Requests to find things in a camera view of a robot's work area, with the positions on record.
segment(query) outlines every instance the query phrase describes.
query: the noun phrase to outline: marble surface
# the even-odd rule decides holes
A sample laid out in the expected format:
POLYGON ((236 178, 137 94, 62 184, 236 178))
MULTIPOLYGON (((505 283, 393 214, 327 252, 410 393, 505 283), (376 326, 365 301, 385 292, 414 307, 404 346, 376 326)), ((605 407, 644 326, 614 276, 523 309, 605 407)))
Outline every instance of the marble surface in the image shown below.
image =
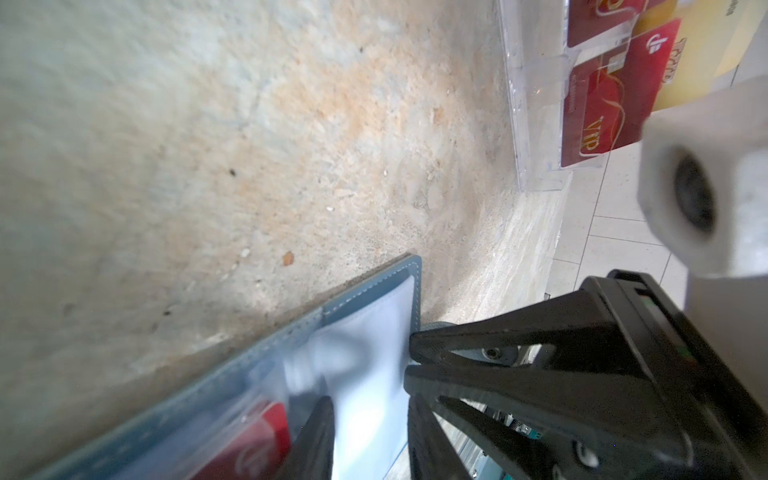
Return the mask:
POLYGON ((496 8, 4 2, 0 477, 405 252, 425 321, 541 299, 564 198, 516 187, 496 8))

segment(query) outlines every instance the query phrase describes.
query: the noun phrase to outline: white logo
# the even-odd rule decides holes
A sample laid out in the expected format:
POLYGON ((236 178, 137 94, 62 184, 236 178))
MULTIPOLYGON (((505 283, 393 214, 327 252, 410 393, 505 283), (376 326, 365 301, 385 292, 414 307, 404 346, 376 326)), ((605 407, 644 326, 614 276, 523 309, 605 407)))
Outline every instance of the white logo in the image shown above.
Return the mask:
POLYGON ((648 47, 648 53, 653 54, 661 50, 661 45, 663 45, 664 42, 666 42, 667 40, 669 40, 669 38, 666 38, 666 37, 662 38, 661 35, 659 34, 656 34, 653 37, 649 38, 648 43, 645 44, 645 46, 648 47))

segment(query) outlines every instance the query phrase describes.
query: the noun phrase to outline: black speck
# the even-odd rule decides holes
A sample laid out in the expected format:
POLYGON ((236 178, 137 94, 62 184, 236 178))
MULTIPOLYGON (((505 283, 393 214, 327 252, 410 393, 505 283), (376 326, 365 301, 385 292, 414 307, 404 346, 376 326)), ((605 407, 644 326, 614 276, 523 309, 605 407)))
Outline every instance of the black speck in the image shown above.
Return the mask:
POLYGON ((69 314, 72 313, 72 310, 74 310, 75 307, 76 305, 74 303, 67 303, 66 305, 64 305, 64 308, 61 309, 61 314, 64 316, 69 316, 69 314))

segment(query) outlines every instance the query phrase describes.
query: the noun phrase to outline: tile floor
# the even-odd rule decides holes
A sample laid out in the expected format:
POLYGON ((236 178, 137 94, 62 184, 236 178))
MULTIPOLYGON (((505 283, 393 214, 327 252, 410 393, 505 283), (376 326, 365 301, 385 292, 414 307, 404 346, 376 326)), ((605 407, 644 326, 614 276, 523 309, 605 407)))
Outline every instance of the tile floor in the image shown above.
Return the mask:
MULTIPOLYGON (((715 79, 713 90, 768 74, 768 15, 737 68, 715 79)), ((546 292, 569 293, 590 275, 614 268, 650 273, 683 306, 688 270, 651 233, 635 196, 640 144, 611 153, 600 169, 574 172, 546 292)))

